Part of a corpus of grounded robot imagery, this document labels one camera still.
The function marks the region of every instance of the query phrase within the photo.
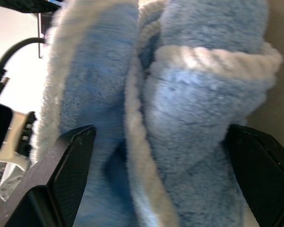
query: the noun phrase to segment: towel fold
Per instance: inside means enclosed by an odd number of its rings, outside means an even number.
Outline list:
[[[266,20],[265,0],[70,0],[56,15],[31,160],[96,125],[75,227],[242,226],[222,141],[275,83]]]

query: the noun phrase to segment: light blue towel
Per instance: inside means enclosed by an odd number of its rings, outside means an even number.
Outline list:
[[[267,11],[266,0],[70,0],[58,12],[31,160],[96,125],[75,227],[243,225],[222,141],[275,82]]]

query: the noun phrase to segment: background wall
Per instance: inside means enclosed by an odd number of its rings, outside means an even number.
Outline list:
[[[15,43],[37,35],[36,17],[0,7],[0,57]],[[38,45],[30,44],[19,50],[6,69],[11,80],[1,94],[0,103],[23,113],[36,110],[34,94],[40,93],[45,75],[44,60],[38,58]]]

